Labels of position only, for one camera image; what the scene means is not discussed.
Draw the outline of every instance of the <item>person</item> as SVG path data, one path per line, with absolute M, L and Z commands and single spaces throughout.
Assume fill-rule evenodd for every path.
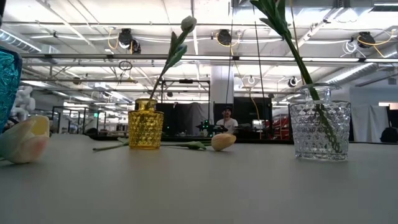
M 216 125 L 224 126 L 228 131 L 226 133 L 233 134 L 235 127 L 238 126 L 238 122 L 231 117 L 231 108 L 227 106 L 223 110 L 224 119 L 217 121 Z

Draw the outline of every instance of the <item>green stem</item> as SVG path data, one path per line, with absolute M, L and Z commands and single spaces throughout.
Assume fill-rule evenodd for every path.
M 128 145 L 129 145 L 129 143 L 126 142 L 126 143 L 123 143 L 123 144 L 118 144 L 118 145 L 116 145 L 116 146 L 108 146 L 108 147 L 94 148 L 93 151 L 103 151 L 103 150 L 108 150 L 108 149 L 116 149 L 116 148 L 123 147 L 123 146 L 128 146 Z

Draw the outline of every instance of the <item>table surface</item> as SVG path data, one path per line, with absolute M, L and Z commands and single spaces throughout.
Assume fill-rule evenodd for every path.
M 0 162 L 0 223 L 398 223 L 398 147 L 350 144 L 349 161 L 293 146 L 225 152 L 54 135 L 40 161 Z

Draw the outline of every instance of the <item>tulip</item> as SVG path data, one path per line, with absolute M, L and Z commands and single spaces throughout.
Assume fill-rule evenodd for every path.
M 15 164 L 36 161 L 50 139 L 49 134 L 49 119 L 32 116 L 0 136 L 0 156 Z
M 181 22 L 181 30 L 190 33 L 194 30 L 196 25 L 197 25 L 197 20 L 192 16 L 187 16 Z
M 236 141 L 236 136 L 233 134 L 217 134 L 211 139 L 211 146 L 216 151 L 232 146 Z

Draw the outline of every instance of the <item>fluorescent light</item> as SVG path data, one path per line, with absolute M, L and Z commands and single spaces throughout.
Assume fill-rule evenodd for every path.
M 95 105 L 114 105 L 115 103 L 94 103 Z
M 23 82 L 23 83 L 26 83 L 26 84 L 33 85 L 33 86 L 48 87 L 47 84 L 45 84 L 45 83 L 43 83 L 43 82 L 38 82 L 38 81 L 22 81 L 22 82 Z
M 304 62 L 358 62 L 358 58 L 303 58 Z
M 111 54 L 114 54 L 113 51 L 111 49 L 105 49 L 106 52 L 109 52 Z
M 60 96 L 69 97 L 68 95 L 66 95 L 64 93 L 61 93 L 61 92 L 58 92 L 58 91 L 53 91 L 53 93 L 58 94 Z
M 390 106 L 390 103 L 379 102 L 379 106 Z
M 347 78 L 347 77 L 349 77 L 350 75 L 352 75 L 352 74 L 354 74 L 354 73 L 356 73 L 356 72 L 358 72 L 358 71 L 360 71 L 360 70 L 362 70 L 362 69 L 364 69 L 364 68 L 367 68 L 367 67 L 369 67 L 369 66 L 371 66 L 371 65 L 373 65 L 373 63 L 366 63 L 366 64 L 364 64 L 364 65 L 361 65 L 361 66 L 359 66 L 358 68 L 354 68 L 354 69 L 352 69 L 352 70 L 350 70 L 350 71 L 348 71 L 348 72 L 345 72 L 345 73 L 343 73 L 343 74 L 341 74 L 341 75 L 338 75 L 338 76 L 335 77 L 335 78 L 332 78 L 331 80 L 327 81 L 327 83 L 334 82 L 334 81 L 339 81 L 339 80 L 342 80 L 342 79 L 344 79 L 344 78 Z
M 370 59 L 366 59 L 366 62 L 381 62 L 381 63 L 397 63 L 398 62 L 398 58 L 370 58 Z
M 79 106 L 79 107 L 88 107 L 88 105 L 80 105 L 74 103 L 63 102 L 63 106 Z
M 259 60 L 259 57 L 239 57 L 239 60 L 257 61 L 257 60 Z M 294 58 L 293 57 L 260 57 L 260 60 L 293 62 Z
M 24 43 L 24 44 L 28 45 L 29 47 L 32 47 L 33 49 L 36 49 L 36 50 L 38 50 L 39 52 L 41 52 L 41 51 L 42 51 L 42 50 L 38 49 L 37 47 L 33 46 L 32 44 L 30 44 L 30 43 L 28 43 L 28 42 L 26 42 L 26 41 L 22 40 L 21 38 L 19 38 L 19 37 L 16 37 L 15 35 L 12 35 L 12 34 L 8 33 L 7 31 L 4 31 L 4 30 L 2 30 L 2 29 L 0 29 L 0 31 L 1 31 L 1 32 L 3 32 L 3 33 L 5 33 L 5 34 L 7 34 L 7 35 L 10 35 L 11 37 L 13 37 L 13 38 L 15 38 L 15 39 L 17 39 L 17 40 L 21 41 L 22 43 Z
M 74 98 L 81 100 L 81 101 L 93 101 L 93 99 L 84 96 L 74 96 Z
M 229 60 L 229 56 L 200 56 L 200 55 L 184 55 L 182 59 L 192 59 L 192 60 Z
M 398 3 L 374 3 L 374 6 L 398 6 Z

